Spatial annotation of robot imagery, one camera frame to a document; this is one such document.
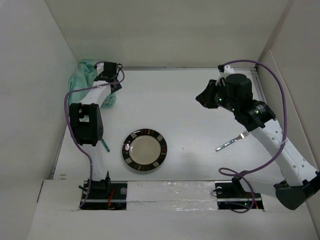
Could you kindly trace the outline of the green patterned cloth placemat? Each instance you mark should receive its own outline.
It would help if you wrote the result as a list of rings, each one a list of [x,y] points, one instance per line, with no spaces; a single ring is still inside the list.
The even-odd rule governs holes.
[[[69,91],[90,88],[93,86],[95,78],[98,76],[95,65],[102,62],[96,59],[83,59],[78,63],[77,70],[71,75],[68,81]],[[68,103],[78,103],[88,93],[88,90],[71,93],[68,97]]]

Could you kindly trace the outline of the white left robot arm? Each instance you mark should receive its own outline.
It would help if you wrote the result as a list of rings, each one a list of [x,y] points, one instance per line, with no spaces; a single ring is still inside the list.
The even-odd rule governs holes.
[[[89,177],[81,189],[86,194],[94,190],[104,199],[112,189],[101,151],[104,135],[101,107],[107,97],[122,88],[125,76],[123,65],[115,62],[98,62],[93,65],[93,70],[97,76],[93,78],[92,86],[70,90],[66,94],[64,114],[73,142],[89,160]]]

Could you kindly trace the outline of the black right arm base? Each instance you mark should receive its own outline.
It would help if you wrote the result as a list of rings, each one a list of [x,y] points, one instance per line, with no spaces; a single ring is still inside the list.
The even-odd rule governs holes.
[[[216,198],[219,210],[244,212],[251,204],[253,210],[264,210],[260,193],[255,193],[253,199],[251,192],[245,191],[241,185],[237,186],[231,180],[215,181],[214,186],[211,195]]]

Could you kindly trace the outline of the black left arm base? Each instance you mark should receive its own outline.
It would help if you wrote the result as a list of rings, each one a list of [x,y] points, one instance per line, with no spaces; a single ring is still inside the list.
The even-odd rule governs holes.
[[[81,189],[81,210],[108,210],[118,211],[127,209],[128,183],[111,181],[109,178],[101,181],[93,181],[87,195],[88,181],[78,187]]]

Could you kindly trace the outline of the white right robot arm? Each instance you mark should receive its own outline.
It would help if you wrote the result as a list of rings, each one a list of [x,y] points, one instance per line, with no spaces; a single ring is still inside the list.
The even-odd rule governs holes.
[[[241,213],[240,202],[232,199],[248,197],[242,205],[246,213],[255,206],[257,194],[276,198],[285,208],[296,210],[320,190],[320,172],[301,155],[287,137],[287,105],[284,89],[280,89],[283,126],[276,114],[263,101],[255,100],[252,82],[235,73],[229,63],[218,66],[220,77],[208,82],[195,99],[207,109],[223,108],[233,113],[271,155],[271,159],[252,170],[241,172],[222,167],[218,171],[231,177],[225,185],[216,184],[216,197],[226,199],[226,208]]]

